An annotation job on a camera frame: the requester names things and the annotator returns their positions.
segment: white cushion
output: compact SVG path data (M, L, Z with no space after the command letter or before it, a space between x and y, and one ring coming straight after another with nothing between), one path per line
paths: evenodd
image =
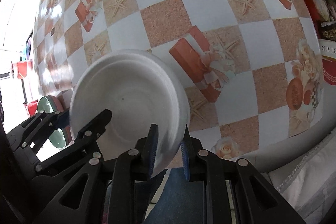
M336 199L335 135L336 129L307 154L269 173L273 186L307 224L319 223Z

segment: white plate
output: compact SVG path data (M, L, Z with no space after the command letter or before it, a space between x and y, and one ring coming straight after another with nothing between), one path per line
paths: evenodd
M190 110L184 88L159 58L145 51L121 50L94 62L80 78L70 104L70 129L79 130L104 109L111 122L97 140L105 160L134 148L159 126L153 176L177 153L189 125Z

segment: green bowl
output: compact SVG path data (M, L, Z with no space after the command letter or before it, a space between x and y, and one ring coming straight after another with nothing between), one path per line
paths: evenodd
M44 110L46 113L52 113L60 109L57 109L53 98L47 95L43 96L37 104L37 111L39 112L42 110ZM64 148L67 145L67 134L63 131L63 129L56 129L50 135L49 140L56 148Z

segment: table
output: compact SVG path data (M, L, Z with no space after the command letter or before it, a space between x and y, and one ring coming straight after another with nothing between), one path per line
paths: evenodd
M190 135L224 159L322 117L322 58L303 0L41 0L33 42L42 94L66 104L101 56L158 56L185 88Z

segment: white fabric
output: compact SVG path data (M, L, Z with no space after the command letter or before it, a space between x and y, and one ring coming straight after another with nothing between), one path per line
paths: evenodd
M336 129L303 157L281 185L272 181L308 224L319 223L336 198L335 135Z

